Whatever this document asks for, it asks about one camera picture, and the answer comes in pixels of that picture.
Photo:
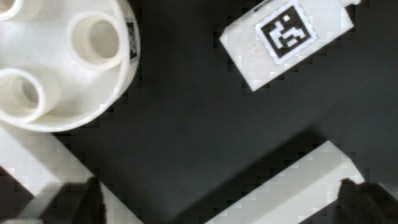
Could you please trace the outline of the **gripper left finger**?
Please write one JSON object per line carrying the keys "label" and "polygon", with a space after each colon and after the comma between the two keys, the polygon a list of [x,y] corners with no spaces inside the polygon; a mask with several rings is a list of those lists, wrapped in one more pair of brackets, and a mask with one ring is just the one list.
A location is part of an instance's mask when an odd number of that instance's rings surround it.
{"label": "gripper left finger", "polygon": [[52,224],[105,224],[100,182],[69,183],[55,197]]}

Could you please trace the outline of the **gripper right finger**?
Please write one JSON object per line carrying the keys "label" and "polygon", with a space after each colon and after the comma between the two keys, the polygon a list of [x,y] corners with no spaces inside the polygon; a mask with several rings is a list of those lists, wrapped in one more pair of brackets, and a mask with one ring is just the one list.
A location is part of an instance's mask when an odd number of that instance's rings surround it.
{"label": "gripper right finger", "polygon": [[398,185],[341,181],[336,224],[398,224]]}

